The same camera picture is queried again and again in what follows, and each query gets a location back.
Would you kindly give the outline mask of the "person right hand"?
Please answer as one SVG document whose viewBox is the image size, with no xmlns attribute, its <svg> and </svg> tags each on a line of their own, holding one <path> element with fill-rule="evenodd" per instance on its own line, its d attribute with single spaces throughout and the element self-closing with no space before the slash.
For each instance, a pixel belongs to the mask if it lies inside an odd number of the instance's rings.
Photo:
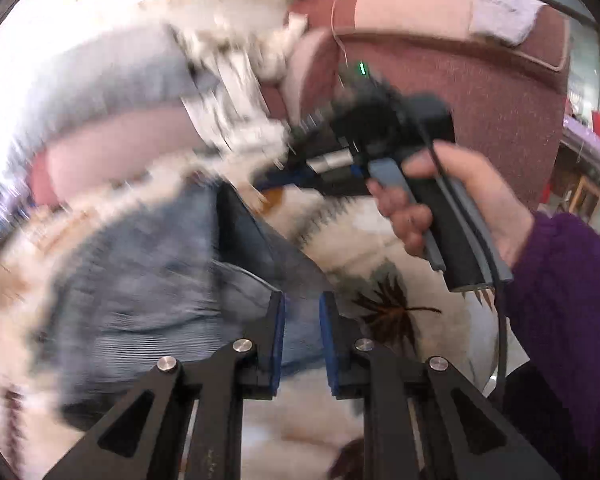
<svg viewBox="0 0 600 480">
<path fill-rule="evenodd" d="M 502 176 L 483 154 L 444 141 L 434 142 L 434 149 L 420 151 L 402 162 L 409 178 L 429 179 L 441 166 L 446 174 L 463 183 L 486 222 L 501 258 L 513 266 L 533 228 L 532 213 L 516 197 Z M 367 188 L 379 213 L 389 220 L 405 251 L 421 257 L 425 252 L 425 232 L 431 226 L 431 210 L 410 201 L 402 188 L 389 188 L 370 179 Z"/>
</svg>

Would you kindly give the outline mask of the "purple sleeve forearm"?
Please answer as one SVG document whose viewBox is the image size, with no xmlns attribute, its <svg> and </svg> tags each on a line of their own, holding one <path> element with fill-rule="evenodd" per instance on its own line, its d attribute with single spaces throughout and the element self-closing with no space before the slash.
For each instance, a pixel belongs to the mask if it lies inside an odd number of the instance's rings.
<svg viewBox="0 0 600 480">
<path fill-rule="evenodd" d="M 522 348 L 600 458 L 600 237 L 572 214 L 535 214 L 505 297 Z"/>
</svg>

